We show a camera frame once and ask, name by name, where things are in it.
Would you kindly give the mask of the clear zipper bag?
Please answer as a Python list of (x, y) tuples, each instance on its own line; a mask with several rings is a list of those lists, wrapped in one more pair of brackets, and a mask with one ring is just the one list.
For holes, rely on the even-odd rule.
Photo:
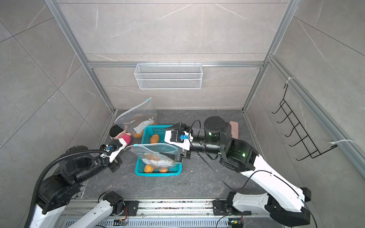
[(179, 154), (177, 147), (167, 143), (134, 144), (127, 147), (128, 151), (135, 154), (146, 165), (154, 168), (172, 168), (182, 162), (175, 162), (161, 153)]
[(114, 124), (131, 133), (134, 138), (142, 138), (144, 130), (151, 125), (158, 124), (157, 110), (153, 106), (152, 98), (122, 113)]

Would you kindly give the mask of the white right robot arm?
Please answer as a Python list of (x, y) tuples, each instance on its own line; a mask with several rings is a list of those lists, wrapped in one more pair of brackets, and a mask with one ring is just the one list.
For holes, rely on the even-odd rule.
[(193, 126), (184, 123), (164, 129), (165, 142), (179, 147), (176, 161), (189, 159), (192, 152), (199, 157), (206, 154), (265, 190), (264, 194), (243, 194), (247, 181), (239, 189), (231, 188), (223, 205), (225, 216), (268, 214), (277, 223), (291, 228), (306, 226), (315, 220), (306, 205), (311, 200), (311, 191), (291, 184), (250, 144), (234, 139), (230, 123), (219, 116), (211, 116), (199, 126), (204, 128), (203, 135), (193, 135)]

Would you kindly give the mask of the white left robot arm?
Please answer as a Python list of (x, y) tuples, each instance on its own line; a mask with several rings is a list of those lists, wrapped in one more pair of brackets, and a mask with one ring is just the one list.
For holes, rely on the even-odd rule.
[[(53, 228), (60, 215), (79, 193), (84, 181), (105, 169), (116, 172), (122, 160), (119, 153), (124, 146), (106, 145), (89, 150), (85, 146), (75, 146), (52, 161), (40, 174), (33, 191), (26, 228)], [(95, 206), (86, 215), (72, 224), (73, 228), (93, 228), (112, 216), (136, 216), (139, 202), (125, 201), (114, 191), (103, 193)]]

